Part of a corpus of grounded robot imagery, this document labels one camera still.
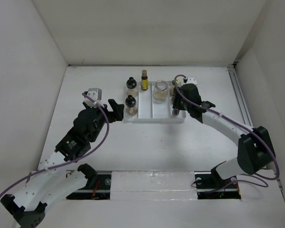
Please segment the small black cap bottle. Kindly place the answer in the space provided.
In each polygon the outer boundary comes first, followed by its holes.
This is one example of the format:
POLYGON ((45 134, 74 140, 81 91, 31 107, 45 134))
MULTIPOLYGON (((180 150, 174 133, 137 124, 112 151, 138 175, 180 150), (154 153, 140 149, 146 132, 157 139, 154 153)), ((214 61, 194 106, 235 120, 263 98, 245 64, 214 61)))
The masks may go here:
POLYGON ((176 92, 173 92, 172 97, 171 97, 171 102, 173 103, 175 100, 176 92))

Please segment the black cap spice bottle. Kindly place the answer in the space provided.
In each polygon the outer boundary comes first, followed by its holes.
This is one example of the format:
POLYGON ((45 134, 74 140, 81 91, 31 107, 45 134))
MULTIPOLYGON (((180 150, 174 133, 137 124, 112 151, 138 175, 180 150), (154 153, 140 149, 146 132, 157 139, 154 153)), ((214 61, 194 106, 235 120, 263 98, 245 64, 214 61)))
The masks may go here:
POLYGON ((129 116, 135 116, 138 113, 137 102, 132 95, 128 95, 125 100, 125 111, 129 116))

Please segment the dark cap spice jar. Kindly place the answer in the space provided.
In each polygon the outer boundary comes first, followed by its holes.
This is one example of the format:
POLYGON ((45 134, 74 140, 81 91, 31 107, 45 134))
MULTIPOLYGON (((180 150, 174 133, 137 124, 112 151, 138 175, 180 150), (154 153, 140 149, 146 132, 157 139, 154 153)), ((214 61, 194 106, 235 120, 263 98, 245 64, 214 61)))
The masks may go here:
POLYGON ((173 115, 173 116, 178 116, 179 113, 180 113, 180 111, 179 111, 178 109, 173 109, 173 110, 172 110, 172 115, 173 115))

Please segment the wide glass jar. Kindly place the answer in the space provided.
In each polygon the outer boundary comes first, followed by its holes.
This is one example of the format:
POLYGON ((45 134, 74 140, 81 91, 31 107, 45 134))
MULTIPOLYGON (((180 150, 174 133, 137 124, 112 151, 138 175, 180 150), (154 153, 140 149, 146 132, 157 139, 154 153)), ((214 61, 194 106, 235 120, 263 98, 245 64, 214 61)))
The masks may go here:
POLYGON ((165 80, 156 81, 153 95, 157 100, 165 100, 168 96, 168 82, 165 80))

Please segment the cream cap spice bottle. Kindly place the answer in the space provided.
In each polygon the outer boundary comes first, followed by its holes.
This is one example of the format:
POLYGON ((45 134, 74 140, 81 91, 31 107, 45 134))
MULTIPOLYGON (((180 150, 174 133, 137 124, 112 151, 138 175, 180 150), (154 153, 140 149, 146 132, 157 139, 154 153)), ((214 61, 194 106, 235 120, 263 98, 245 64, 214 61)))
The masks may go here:
POLYGON ((169 94, 170 94, 170 96, 173 96, 173 92, 174 92, 174 87, 175 86, 178 86, 178 87, 181 86, 181 80, 180 79, 177 79, 176 81, 172 80, 171 83, 169 84, 169 94))

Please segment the black knob spice bottle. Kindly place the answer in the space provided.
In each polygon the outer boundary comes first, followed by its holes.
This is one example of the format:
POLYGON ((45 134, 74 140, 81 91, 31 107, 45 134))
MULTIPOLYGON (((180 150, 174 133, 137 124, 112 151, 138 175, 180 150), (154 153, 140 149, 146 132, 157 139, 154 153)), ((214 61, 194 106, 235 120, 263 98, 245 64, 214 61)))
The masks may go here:
POLYGON ((127 95, 131 95, 133 97, 138 96, 137 82, 133 77, 129 77, 129 79, 126 81, 126 87, 127 95))

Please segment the yellow liquid bottle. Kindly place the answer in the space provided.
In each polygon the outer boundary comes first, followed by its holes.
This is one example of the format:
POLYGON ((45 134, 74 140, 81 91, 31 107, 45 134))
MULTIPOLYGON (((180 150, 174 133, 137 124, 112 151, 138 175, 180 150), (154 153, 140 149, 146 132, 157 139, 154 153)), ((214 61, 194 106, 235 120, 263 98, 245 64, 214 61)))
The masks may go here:
POLYGON ((141 89, 147 90, 148 89, 148 76, 147 76, 147 70, 142 70, 142 76, 141 76, 141 89))

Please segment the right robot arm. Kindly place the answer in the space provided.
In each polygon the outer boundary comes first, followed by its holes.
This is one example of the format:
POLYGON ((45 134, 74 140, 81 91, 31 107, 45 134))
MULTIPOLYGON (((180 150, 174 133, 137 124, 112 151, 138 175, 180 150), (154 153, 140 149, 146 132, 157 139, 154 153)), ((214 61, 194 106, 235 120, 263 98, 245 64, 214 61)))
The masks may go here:
POLYGON ((221 187, 232 176, 253 175, 269 163, 277 163, 268 130, 253 128, 219 112, 210 101, 203 101, 195 84, 175 87, 173 109, 187 111, 190 117, 212 127, 237 146, 235 158, 212 168, 211 184, 221 187))

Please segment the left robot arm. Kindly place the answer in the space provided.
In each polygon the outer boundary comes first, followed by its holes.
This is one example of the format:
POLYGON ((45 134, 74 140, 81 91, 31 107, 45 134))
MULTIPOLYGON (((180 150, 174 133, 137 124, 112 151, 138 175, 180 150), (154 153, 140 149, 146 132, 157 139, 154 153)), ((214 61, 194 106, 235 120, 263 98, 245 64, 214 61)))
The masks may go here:
POLYGON ((89 164, 81 164, 59 185, 55 181, 66 171, 66 166, 78 162, 95 152, 95 142, 104 125, 122 121, 124 105, 110 99, 112 110, 107 105, 90 99, 73 121, 73 127, 56 145, 53 154, 45 161, 41 170, 24 177, 26 185, 14 194, 5 193, 0 202, 22 228, 36 228, 44 219, 50 206, 75 190, 92 188, 96 184, 97 171, 89 164))

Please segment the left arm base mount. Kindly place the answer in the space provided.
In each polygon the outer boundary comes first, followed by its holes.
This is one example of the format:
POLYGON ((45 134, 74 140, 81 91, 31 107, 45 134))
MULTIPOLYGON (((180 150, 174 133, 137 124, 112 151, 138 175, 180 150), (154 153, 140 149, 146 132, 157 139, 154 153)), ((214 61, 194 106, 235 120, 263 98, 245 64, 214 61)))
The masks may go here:
POLYGON ((68 200, 109 200, 111 193, 112 171, 96 171, 90 165, 81 164, 78 171, 86 177, 84 187, 66 197, 68 200))

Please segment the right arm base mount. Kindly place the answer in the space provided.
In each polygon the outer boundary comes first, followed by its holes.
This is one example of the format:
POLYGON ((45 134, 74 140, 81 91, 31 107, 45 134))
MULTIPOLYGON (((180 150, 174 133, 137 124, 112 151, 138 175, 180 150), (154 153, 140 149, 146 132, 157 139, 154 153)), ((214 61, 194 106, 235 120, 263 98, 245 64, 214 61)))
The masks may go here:
POLYGON ((197 190, 199 200, 240 200, 239 187, 232 180, 237 180, 235 176, 223 180, 213 169, 210 171, 194 172, 195 181, 191 184, 197 190))

